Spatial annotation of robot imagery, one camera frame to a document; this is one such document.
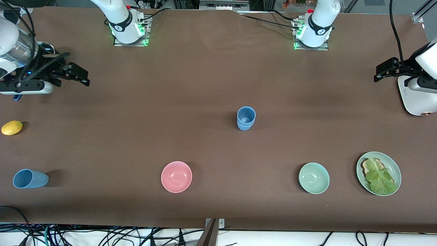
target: lettuce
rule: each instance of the lettuce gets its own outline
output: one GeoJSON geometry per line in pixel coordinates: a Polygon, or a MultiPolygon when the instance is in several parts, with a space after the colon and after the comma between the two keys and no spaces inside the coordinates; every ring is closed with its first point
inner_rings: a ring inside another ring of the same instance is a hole
{"type": "Polygon", "coordinates": [[[389,195],[396,191],[397,186],[392,182],[392,177],[387,168],[382,168],[376,158],[367,161],[366,179],[370,184],[370,190],[379,195],[389,195]]]}

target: yellow lemon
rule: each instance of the yellow lemon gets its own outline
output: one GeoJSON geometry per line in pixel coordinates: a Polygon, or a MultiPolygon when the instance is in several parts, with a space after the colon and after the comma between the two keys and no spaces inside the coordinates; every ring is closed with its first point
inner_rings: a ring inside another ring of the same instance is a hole
{"type": "Polygon", "coordinates": [[[1,133],[5,135],[14,135],[23,129],[23,123],[18,120],[13,120],[1,127],[1,133]]]}

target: blue cup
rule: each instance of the blue cup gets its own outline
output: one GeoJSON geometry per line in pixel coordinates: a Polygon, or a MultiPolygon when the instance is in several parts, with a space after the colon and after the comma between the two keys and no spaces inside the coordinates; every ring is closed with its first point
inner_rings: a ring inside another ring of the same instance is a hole
{"type": "Polygon", "coordinates": [[[18,189],[38,188],[46,185],[48,182],[49,176],[47,174],[30,169],[18,171],[12,181],[15,188],[18,189]]]}
{"type": "Polygon", "coordinates": [[[240,108],[237,112],[237,125],[242,131],[249,130],[253,123],[255,122],[255,117],[257,114],[255,110],[251,107],[244,106],[240,108]]]}

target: teal cable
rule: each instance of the teal cable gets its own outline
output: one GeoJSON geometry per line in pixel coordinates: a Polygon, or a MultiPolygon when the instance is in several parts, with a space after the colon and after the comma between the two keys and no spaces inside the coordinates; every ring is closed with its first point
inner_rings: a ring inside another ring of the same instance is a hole
{"type": "Polygon", "coordinates": [[[49,226],[47,226],[44,230],[44,242],[45,246],[49,246],[49,242],[47,241],[47,233],[49,232],[49,226]]]}

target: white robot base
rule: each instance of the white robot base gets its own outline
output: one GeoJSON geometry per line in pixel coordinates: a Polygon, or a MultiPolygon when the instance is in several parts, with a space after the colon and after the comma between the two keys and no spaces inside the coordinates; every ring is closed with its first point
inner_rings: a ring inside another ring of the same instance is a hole
{"type": "Polygon", "coordinates": [[[437,94],[413,91],[405,87],[404,81],[408,78],[410,77],[400,76],[398,78],[399,92],[407,112],[416,116],[427,116],[437,112],[437,94]]]}

